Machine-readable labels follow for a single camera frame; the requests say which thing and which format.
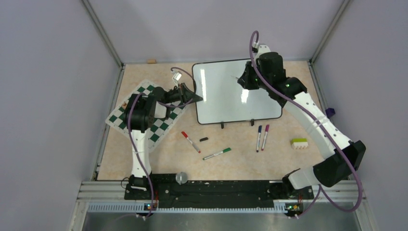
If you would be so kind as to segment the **white whiteboard black frame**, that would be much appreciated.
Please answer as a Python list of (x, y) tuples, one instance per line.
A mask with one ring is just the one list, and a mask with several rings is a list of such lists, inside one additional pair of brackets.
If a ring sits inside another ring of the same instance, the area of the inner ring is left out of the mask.
[(192, 75), (196, 94), (197, 121), (201, 125), (277, 119), (281, 106), (264, 89), (245, 90), (235, 77), (245, 69), (246, 59), (195, 63)]

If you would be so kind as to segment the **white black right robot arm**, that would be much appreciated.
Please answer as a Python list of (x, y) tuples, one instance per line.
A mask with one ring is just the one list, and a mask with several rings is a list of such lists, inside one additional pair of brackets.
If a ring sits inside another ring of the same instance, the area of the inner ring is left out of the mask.
[(282, 192), (295, 198), (302, 188), (312, 185), (332, 187), (346, 177), (357, 176), (366, 151), (362, 141), (344, 135), (315, 104), (305, 85), (296, 77), (287, 77), (283, 59), (265, 44), (250, 46), (250, 61), (238, 79), (246, 90), (264, 89), (282, 109), (305, 129), (320, 151), (323, 161), (295, 170), (286, 176)]

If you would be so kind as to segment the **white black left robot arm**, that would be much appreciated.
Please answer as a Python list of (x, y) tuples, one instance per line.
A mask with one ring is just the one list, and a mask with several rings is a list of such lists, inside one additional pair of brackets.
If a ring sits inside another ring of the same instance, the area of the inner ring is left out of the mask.
[(185, 83), (165, 90), (155, 87), (151, 94), (132, 94), (125, 108), (125, 125), (132, 145), (132, 170), (129, 186), (143, 199), (152, 197), (154, 186), (150, 175), (149, 135), (156, 119), (170, 117), (170, 104), (180, 102), (178, 107), (203, 100), (203, 97), (190, 90)]

